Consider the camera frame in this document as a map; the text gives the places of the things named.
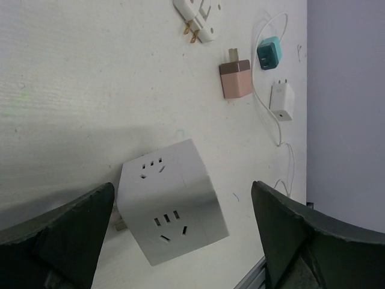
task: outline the blue charger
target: blue charger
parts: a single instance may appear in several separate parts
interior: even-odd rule
[[[277,36],[265,39],[257,48],[260,68],[274,69],[282,58],[281,43]]]

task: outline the white power adapter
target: white power adapter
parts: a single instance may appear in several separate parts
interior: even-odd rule
[[[192,140],[124,163],[117,207],[152,266],[229,235]]]
[[[217,39],[222,24],[223,9],[220,0],[174,0],[174,6],[186,20],[184,34],[193,31],[191,43],[197,38],[202,43]]]
[[[288,80],[274,83],[271,89],[270,110],[279,121],[293,119],[295,94]]]

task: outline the charging cable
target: charging cable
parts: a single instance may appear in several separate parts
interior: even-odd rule
[[[254,79],[255,79],[255,67],[256,67],[256,63],[257,63],[257,47],[258,47],[258,43],[260,42],[260,38],[262,37],[262,33],[265,31],[266,27],[270,25],[271,22],[273,22],[274,20],[276,20],[278,17],[280,16],[285,16],[286,18],[286,22],[285,22],[285,27],[283,29],[283,32],[282,32],[282,35],[281,35],[281,38],[280,38],[280,41],[282,41],[283,39],[283,36],[285,36],[285,32],[286,32],[286,28],[288,27],[288,22],[289,22],[289,16],[287,13],[279,13],[277,15],[275,15],[273,18],[271,18],[261,29],[261,31],[259,32],[258,36],[257,36],[257,39],[252,47],[252,50],[251,50],[251,78],[252,78],[252,82],[253,82],[253,93],[254,93],[254,96],[258,99],[258,101],[262,104],[262,106],[267,110],[267,112],[269,112],[270,116],[275,120],[277,126],[278,126],[278,132],[279,132],[279,141],[276,142],[275,139],[273,139],[274,143],[276,144],[276,146],[278,148],[282,147],[283,145],[287,145],[288,148],[289,148],[289,153],[292,155],[293,157],[293,175],[292,175],[292,178],[291,178],[291,181],[290,181],[290,186],[287,186],[285,181],[282,180],[282,179],[279,179],[274,188],[276,188],[278,186],[279,183],[282,183],[283,184],[283,187],[285,188],[285,191],[286,191],[286,195],[288,197],[291,197],[291,191],[293,189],[293,182],[294,182],[294,176],[295,176],[295,156],[294,156],[294,151],[293,151],[293,148],[292,146],[283,141],[282,140],[282,129],[281,129],[281,124],[279,123],[278,119],[276,118],[276,116],[274,115],[274,113],[264,104],[264,102],[260,99],[258,93],[257,93],[257,90],[256,90],[256,86],[255,86],[255,83],[254,83]]]

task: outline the black object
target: black object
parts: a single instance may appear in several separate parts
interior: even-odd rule
[[[105,184],[0,232],[0,288],[91,288],[114,203]]]
[[[251,190],[266,288],[385,288],[385,234],[308,208],[263,182]]]

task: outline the white table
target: white table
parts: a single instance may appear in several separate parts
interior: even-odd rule
[[[251,184],[285,178],[288,151],[273,145],[257,112],[277,128],[252,96],[223,99],[218,74],[229,48],[250,58],[263,9],[290,17],[282,62],[257,84],[265,101],[279,79],[296,92],[283,138],[296,154],[292,197],[306,200],[307,2],[222,6],[220,38],[190,45],[171,0],[0,4],[0,211],[24,205],[11,217],[21,221],[117,185],[125,161],[192,138],[224,213],[229,237],[156,267],[129,231],[109,229],[93,288],[233,288],[263,256]]]

